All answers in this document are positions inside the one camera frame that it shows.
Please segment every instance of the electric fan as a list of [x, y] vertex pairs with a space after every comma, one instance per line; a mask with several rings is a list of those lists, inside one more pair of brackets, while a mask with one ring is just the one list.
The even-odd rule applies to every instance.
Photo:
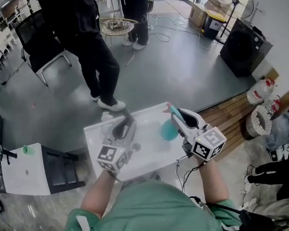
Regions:
[[246, 19], [254, 11], [253, 0], [217, 0], [220, 3], [221, 10], [229, 16], [219, 39], [223, 36], [231, 18]]

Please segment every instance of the green shirt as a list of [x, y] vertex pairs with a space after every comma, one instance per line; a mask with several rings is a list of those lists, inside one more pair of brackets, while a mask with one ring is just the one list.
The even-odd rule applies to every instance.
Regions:
[[[230, 200], [219, 203], [232, 207]], [[65, 231], [80, 231], [76, 216], [85, 216], [94, 231], [221, 231], [226, 226], [240, 226], [238, 214], [210, 208], [215, 218], [197, 207], [177, 188], [149, 180], [124, 189], [112, 209], [101, 220], [88, 211], [72, 210]]]

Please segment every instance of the black pants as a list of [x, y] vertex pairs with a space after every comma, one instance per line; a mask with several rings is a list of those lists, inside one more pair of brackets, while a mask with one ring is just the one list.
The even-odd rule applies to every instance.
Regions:
[[250, 183], [268, 185], [289, 183], [289, 159], [285, 161], [264, 164], [256, 168], [256, 174], [271, 171], [275, 171], [275, 173], [248, 176], [248, 181]]
[[119, 64], [102, 35], [99, 32], [87, 32], [68, 39], [60, 38], [60, 41], [68, 51], [78, 57], [91, 96], [101, 96], [101, 101], [110, 106], [116, 104], [113, 94], [119, 76]]
[[121, 0], [124, 18], [138, 21], [134, 29], [129, 33], [129, 40], [138, 44], [147, 45], [149, 40], [148, 22], [146, 14], [148, 11], [148, 0]]

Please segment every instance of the fan stand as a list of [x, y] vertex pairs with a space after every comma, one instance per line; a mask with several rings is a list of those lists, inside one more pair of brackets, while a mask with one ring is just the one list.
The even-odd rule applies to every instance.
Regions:
[[222, 32], [222, 34], [220, 35], [220, 38], [223, 36], [224, 32], [226, 31], [227, 26], [228, 26], [228, 24], [229, 24], [229, 22], [230, 22], [230, 20], [231, 20], [231, 18], [232, 18], [232, 15], [233, 15], [233, 13], [234, 13], [234, 11], [235, 11], [235, 9], [236, 9], [236, 7], [237, 7], [237, 5], [238, 5], [239, 3], [240, 3], [239, 0], [232, 0], [233, 9], [232, 9], [231, 14], [230, 14], [230, 16], [229, 16], [229, 19], [228, 19], [228, 21], [227, 21], [227, 23], [226, 23], [226, 26], [224, 27], [223, 32]]

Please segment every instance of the person in white shirt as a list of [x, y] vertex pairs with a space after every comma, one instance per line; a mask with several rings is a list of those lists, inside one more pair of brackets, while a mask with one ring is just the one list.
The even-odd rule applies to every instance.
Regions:
[[27, 0], [18, 0], [18, 8], [22, 21], [31, 15]]

